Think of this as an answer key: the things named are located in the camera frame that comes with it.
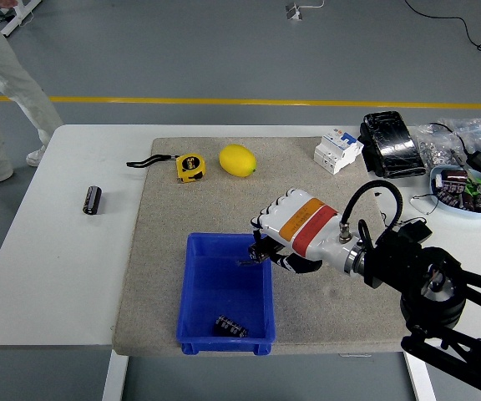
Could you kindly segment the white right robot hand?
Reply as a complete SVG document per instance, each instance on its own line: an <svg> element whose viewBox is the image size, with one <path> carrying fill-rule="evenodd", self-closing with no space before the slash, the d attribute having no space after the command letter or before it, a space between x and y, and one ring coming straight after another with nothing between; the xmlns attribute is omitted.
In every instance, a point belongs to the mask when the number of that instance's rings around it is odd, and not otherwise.
<svg viewBox="0 0 481 401"><path fill-rule="evenodd" d="M251 225L251 260L269 259L296 274L316 272L324 264L350 274L359 255L359 237L349 231L342 215L304 190L288 190Z"/></svg>

